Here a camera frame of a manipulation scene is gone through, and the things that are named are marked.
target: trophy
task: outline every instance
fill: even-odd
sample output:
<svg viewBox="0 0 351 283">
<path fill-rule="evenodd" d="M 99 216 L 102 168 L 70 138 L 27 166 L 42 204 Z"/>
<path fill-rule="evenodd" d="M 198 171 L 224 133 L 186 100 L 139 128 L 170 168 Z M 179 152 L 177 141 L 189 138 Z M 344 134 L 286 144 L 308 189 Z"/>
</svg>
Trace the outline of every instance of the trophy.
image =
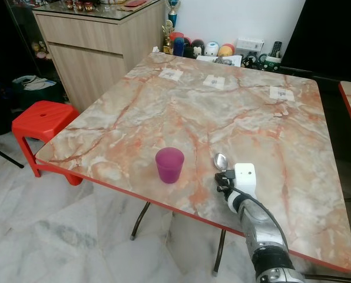
<svg viewBox="0 0 351 283">
<path fill-rule="evenodd" d="M 173 28 L 176 27 L 177 10 L 181 5 L 180 0 L 166 0 L 166 5 L 170 9 L 168 19 L 173 23 Z"/>
<path fill-rule="evenodd" d="M 170 50 L 170 34 L 174 31 L 173 23 L 170 20 L 167 20 L 165 26 L 163 26 L 164 32 L 164 45 L 163 45 L 163 52 L 166 54 L 172 54 Z"/>
</svg>

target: wooden cabinet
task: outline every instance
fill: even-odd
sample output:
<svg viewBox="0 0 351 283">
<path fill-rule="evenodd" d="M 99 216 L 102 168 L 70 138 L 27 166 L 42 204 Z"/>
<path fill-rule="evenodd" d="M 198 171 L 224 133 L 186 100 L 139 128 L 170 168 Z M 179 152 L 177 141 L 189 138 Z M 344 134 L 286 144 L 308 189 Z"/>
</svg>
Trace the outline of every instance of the wooden cabinet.
<svg viewBox="0 0 351 283">
<path fill-rule="evenodd" d="M 162 43 L 163 1 L 119 21 L 54 11 L 33 13 L 67 96 L 80 112 Z"/>
<path fill-rule="evenodd" d="M 69 100 L 79 111 L 88 108 L 127 73 L 123 56 L 52 43 L 49 46 Z"/>
</svg>

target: remote control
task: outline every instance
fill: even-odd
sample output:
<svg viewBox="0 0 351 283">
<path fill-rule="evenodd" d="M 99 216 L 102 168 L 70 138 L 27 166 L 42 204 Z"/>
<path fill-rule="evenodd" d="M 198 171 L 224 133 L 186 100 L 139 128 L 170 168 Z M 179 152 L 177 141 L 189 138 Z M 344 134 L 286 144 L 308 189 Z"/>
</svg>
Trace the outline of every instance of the remote control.
<svg viewBox="0 0 351 283">
<path fill-rule="evenodd" d="M 270 53 L 270 56 L 279 58 L 279 53 L 280 53 L 280 48 L 281 47 L 282 47 L 282 42 L 281 41 L 275 41 L 274 46 L 272 48 L 272 51 Z"/>
</svg>

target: toy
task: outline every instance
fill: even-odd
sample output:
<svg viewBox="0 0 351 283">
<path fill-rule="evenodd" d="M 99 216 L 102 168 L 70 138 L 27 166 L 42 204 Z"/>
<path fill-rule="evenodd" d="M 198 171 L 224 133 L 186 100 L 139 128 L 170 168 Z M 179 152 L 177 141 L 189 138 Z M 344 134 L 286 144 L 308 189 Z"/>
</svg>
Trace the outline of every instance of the toy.
<svg viewBox="0 0 351 283">
<path fill-rule="evenodd" d="M 232 49 L 233 55 L 234 55 L 234 53 L 236 53 L 236 48 L 235 48 L 235 46 L 234 46 L 233 44 L 225 43 L 225 44 L 223 44 L 223 46 L 228 46 L 228 47 L 230 47 L 230 48 Z"/>
<path fill-rule="evenodd" d="M 185 40 L 185 47 L 191 46 L 191 40 L 188 37 L 184 37 L 184 40 Z"/>
<path fill-rule="evenodd" d="M 194 40 L 191 43 L 192 48 L 194 49 L 194 58 L 197 58 L 198 55 L 203 55 L 204 53 L 204 42 L 203 40 Z"/>
<path fill-rule="evenodd" d="M 36 54 L 36 56 L 37 56 L 37 58 L 39 58 L 39 59 L 44 59 L 44 58 L 46 58 L 46 53 L 44 53 L 44 52 L 42 52 L 42 51 L 40 51 L 40 52 L 38 52 L 37 54 Z"/>
<path fill-rule="evenodd" d="M 183 57 L 186 58 L 194 58 L 194 49 L 191 46 L 185 45 L 185 50 L 183 51 Z"/>
<path fill-rule="evenodd" d="M 41 51 L 47 52 L 47 47 L 43 41 L 40 41 L 39 45 L 41 46 Z"/>
<path fill-rule="evenodd" d="M 41 50 L 41 46 L 39 46 L 38 43 L 33 42 L 32 43 L 32 49 L 33 49 L 34 53 L 37 53 L 37 52 L 39 52 Z"/>
<path fill-rule="evenodd" d="M 204 49 L 204 56 L 217 56 L 218 53 L 218 44 L 217 42 L 210 41 L 207 43 Z"/>
<path fill-rule="evenodd" d="M 182 37 L 177 37 L 174 40 L 173 55 L 182 57 L 184 49 L 185 40 Z"/>
<path fill-rule="evenodd" d="M 232 49 L 226 45 L 223 45 L 222 47 L 220 47 L 217 53 L 217 56 L 232 56 L 232 55 L 233 55 Z"/>
<path fill-rule="evenodd" d="M 254 64 L 253 58 L 251 58 L 251 57 L 246 57 L 246 58 L 242 61 L 241 67 L 251 69 L 252 66 L 253 66 L 253 64 Z"/>
</svg>

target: cabinet drawer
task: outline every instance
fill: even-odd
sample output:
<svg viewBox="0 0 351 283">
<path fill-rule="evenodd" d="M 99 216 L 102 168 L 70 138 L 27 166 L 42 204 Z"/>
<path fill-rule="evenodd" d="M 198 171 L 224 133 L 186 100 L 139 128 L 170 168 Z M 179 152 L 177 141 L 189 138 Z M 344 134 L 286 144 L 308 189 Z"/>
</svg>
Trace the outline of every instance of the cabinet drawer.
<svg viewBox="0 0 351 283">
<path fill-rule="evenodd" d="M 49 48 L 69 100 L 80 112 L 127 73 L 120 55 L 52 43 Z"/>
<path fill-rule="evenodd" d="M 37 20 L 48 42 L 122 54 L 118 25 L 45 15 Z"/>
</svg>

